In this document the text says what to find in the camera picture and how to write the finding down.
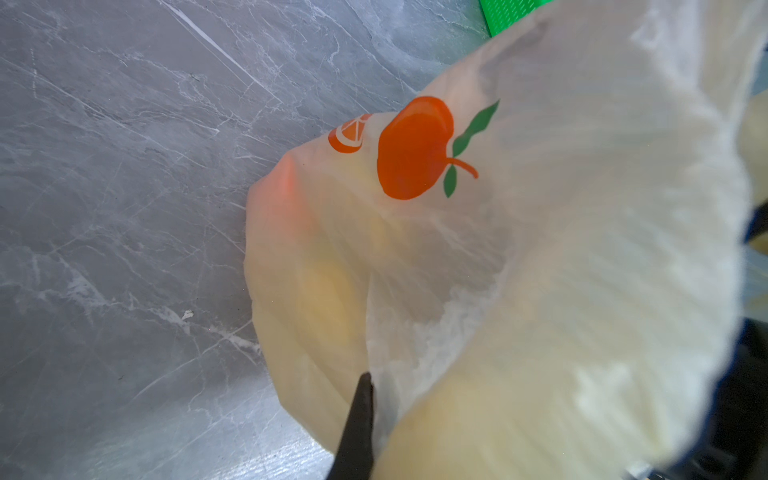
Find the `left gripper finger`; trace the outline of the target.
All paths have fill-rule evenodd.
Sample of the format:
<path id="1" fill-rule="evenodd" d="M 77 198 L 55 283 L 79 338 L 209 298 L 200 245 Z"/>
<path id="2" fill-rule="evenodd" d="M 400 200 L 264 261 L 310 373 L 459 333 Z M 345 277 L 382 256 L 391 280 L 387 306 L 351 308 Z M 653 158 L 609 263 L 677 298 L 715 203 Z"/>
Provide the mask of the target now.
<path id="1" fill-rule="evenodd" d="M 374 466 L 372 443 L 374 386 L 364 373 L 355 395 L 327 480 L 369 480 Z"/>

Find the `translucent yellowish plastic bag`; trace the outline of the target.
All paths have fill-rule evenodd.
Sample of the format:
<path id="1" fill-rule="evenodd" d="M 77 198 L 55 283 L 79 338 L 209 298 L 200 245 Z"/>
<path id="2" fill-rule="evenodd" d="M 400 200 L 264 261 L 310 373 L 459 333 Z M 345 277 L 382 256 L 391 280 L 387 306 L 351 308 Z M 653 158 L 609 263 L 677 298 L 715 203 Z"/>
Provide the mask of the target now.
<path id="1" fill-rule="evenodd" d="M 617 479 L 697 443 L 742 326 L 763 1 L 554 1 L 249 190 L 284 409 L 377 479 Z"/>

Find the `green plastic basket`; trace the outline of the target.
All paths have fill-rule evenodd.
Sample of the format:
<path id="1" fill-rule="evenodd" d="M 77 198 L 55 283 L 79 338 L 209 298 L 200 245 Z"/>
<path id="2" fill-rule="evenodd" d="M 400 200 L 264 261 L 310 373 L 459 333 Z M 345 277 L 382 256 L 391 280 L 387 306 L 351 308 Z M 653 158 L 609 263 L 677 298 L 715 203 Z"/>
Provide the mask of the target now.
<path id="1" fill-rule="evenodd" d="M 497 36 L 551 0 L 480 0 L 491 37 Z"/>

